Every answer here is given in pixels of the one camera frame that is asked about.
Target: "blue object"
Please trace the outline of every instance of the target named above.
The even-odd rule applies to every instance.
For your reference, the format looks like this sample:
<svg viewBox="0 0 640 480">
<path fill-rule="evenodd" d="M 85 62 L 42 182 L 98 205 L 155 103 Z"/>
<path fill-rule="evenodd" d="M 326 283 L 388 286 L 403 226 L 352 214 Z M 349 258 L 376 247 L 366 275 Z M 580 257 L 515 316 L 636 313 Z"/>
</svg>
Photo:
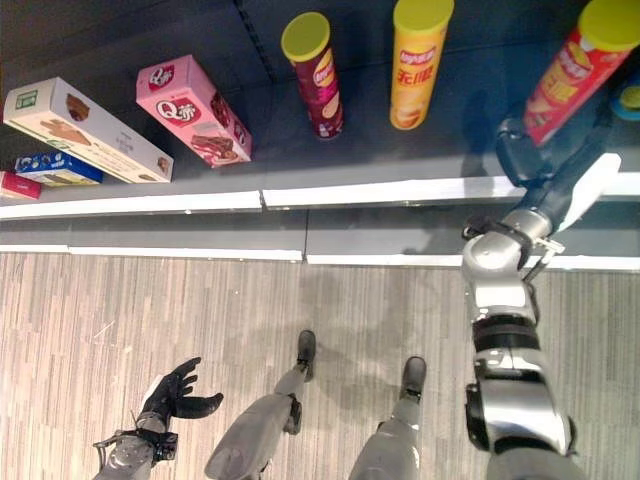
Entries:
<svg viewBox="0 0 640 480">
<path fill-rule="evenodd" d="M 640 121 L 640 70 L 615 91 L 611 109 L 623 120 Z"/>
<path fill-rule="evenodd" d="M 16 173 L 52 187 L 102 183 L 100 170 L 60 151 L 20 157 L 16 160 Z"/>
</svg>

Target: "white snack box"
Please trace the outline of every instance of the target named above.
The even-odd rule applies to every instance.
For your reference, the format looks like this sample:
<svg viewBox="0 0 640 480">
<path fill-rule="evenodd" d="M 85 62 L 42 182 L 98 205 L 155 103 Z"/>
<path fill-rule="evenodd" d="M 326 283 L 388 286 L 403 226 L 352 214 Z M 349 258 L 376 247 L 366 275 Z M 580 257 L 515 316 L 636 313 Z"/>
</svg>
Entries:
<svg viewBox="0 0 640 480">
<path fill-rule="evenodd" d="M 173 159 L 61 78 L 11 90 L 4 123 L 128 183 L 168 183 Z"/>
</svg>

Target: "yellow chip can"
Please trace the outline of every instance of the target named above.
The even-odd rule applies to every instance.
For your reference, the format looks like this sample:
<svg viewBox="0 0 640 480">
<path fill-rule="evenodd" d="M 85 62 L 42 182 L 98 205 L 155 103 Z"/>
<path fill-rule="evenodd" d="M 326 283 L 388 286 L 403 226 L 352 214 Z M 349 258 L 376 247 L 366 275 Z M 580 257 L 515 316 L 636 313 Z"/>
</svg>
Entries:
<svg viewBox="0 0 640 480">
<path fill-rule="evenodd" d="M 391 124 L 411 130 L 427 116 L 453 0 L 398 0 L 391 80 Z"/>
</svg>

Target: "dark red chip can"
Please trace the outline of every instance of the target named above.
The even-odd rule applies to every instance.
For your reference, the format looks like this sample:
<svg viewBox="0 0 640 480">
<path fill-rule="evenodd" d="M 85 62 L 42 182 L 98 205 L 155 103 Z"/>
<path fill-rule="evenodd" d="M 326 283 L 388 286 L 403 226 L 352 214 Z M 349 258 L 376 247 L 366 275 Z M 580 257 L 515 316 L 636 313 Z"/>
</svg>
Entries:
<svg viewBox="0 0 640 480">
<path fill-rule="evenodd" d="M 307 12 L 289 22 L 281 39 L 282 51 L 296 71 L 300 95 L 320 138 L 336 136 L 344 123 L 330 35 L 326 17 Z"/>
</svg>

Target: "pink snack box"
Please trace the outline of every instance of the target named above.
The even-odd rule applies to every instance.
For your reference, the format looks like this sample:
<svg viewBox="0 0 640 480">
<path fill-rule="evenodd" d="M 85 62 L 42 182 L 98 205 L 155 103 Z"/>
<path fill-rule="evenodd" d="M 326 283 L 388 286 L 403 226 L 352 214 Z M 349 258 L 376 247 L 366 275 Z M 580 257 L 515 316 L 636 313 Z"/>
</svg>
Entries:
<svg viewBox="0 0 640 480">
<path fill-rule="evenodd" d="M 136 101 L 212 167 L 251 161 L 251 134 L 192 55 L 140 70 Z"/>
<path fill-rule="evenodd" d="M 42 184 L 11 172 L 0 172 L 0 196 L 9 198 L 40 197 Z"/>
</svg>

